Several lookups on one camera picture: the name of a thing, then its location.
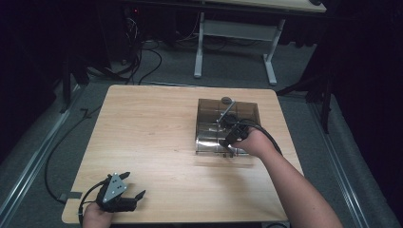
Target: person's left hand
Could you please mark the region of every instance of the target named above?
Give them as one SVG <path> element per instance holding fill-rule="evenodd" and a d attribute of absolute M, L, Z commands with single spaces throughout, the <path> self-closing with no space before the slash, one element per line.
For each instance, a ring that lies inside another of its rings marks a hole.
<path fill-rule="evenodd" d="M 90 203 L 84 212 L 84 228 L 108 228 L 112 223 L 113 213 L 103 211 L 96 202 Z"/>

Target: wooden table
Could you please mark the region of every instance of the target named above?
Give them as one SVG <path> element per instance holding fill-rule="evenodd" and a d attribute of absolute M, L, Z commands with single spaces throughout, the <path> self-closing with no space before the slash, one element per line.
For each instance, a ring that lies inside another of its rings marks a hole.
<path fill-rule="evenodd" d="M 117 213 L 114 223 L 287 220 L 259 159 L 196 155 L 198 100 L 224 96 L 257 103 L 261 125 L 302 172 L 273 90 L 113 85 L 71 191 L 85 193 L 107 174 L 128 171 L 125 196 L 146 194 L 134 212 Z M 79 203 L 67 201 L 63 222 L 78 223 Z"/>

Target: person's hand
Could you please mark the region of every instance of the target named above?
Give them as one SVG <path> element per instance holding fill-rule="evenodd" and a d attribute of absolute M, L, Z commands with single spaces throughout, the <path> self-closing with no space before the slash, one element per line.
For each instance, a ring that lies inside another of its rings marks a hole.
<path fill-rule="evenodd" d="M 84 228 L 108 228 L 112 223 L 113 213 L 103 211 L 96 202 L 90 203 L 84 212 Z"/>
<path fill-rule="evenodd" d="M 249 127 L 249 135 L 243 141 L 231 144 L 232 147 L 240 148 L 248 154 L 261 158 L 265 153 L 276 151 L 272 142 L 259 130 Z"/>

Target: gray floor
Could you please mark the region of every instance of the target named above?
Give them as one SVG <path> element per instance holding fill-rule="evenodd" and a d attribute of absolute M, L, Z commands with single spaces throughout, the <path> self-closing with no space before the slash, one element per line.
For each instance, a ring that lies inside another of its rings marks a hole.
<path fill-rule="evenodd" d="M 177 46 L 177 48 L 172 48 L 160 45 L 155 50 L 163 56 L 163 63 L 158 70 L 144 79 L 144 84 L 170 83 L 280 90 L 298 81 L 315 49 L 315 47 L 296 48 L 293 45 L 279 46 L 273 59 L 278 85 L 269 86 L 264 64 L 261 56 L 257 54 L 265 45 L 259 43 L 248 48 L 227 45 L 221 50 L 212 50 L 220 48 L 221 44 L 207 44 L 206 47 L 209 49 L 204 53 L 203 76 L 200 79 L 192 76 L 195 47 Z M 142 65 L 135 76 L 135 82 L 157 64 L 157 55 L 145 50 Z M 94 110 L 101 105 L 108 87 L 113 84 L 118 83 L 91 77 L 91 83 L 87 87 L 75 92 L 77 100 L 49 148 L 52 148 L 72 126 L 82 120 L 84 113 L 80 110 L 81 108 Z M 314 115 L 317 105 L 306 104 L 301 95 L 300 92 L 293 93 L 279 97 L 279 101 L 306 178 L 331 203 L 345 227 L 356 227 L 355 216 L 352 215 L 352 210 L 346 202 L 346 196 L 341 190 L 342 184 L 332 168 L 332 160 L 329 156 L 330 142 L 342 164 L 345 176 L 355 191 L 356 199 L 368 226 L 400 227 L 380 193 L 371 172 L 362 160 L 336 100 L 332 99 L 332 111 L 329 119 L 330 134 L 323 136 L 321 129 L 317 127 L 317 118 Z M 3 203 L 8 201 L 10 191 L 32 156 L 40 152 L 38 149 L 61 117 L 59 111 L 62 105 L 61 96 L 58 96 L 57 101 L 26 132 L 10 156 L 1 164 L 0 200 Z M 55 150 L 48 168 L 48 183 L 57 195 L 70 190 L 96 118 L 97 115 L 94 114 L 92 118 L 83 121 L 67 135 Z M 78 225 L 64 224 L 61 221 L 64 205 L 48 195 L 44 185 L 43 166 L 34 177 L 25 197 L 15 208 L 16 210 L 9 217 L 9 227 L 78 227 Z"/>

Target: person's arm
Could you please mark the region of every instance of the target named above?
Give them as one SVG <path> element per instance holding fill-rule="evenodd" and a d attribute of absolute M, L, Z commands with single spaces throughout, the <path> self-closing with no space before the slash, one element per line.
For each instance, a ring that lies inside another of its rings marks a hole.
<path fill-rule="evenodd" d="M 97 203 L 92 202 L 84 212 L 83 228 L 109 228 L 113 213 L 103 211 Z"/>
<path fill-rule="evenodd" d="M 247 139 L 232 146 L 261 159 L 293 227 L 342 227 L 325 198 L 277 152 L 259 130 L 251 128 Z"/>

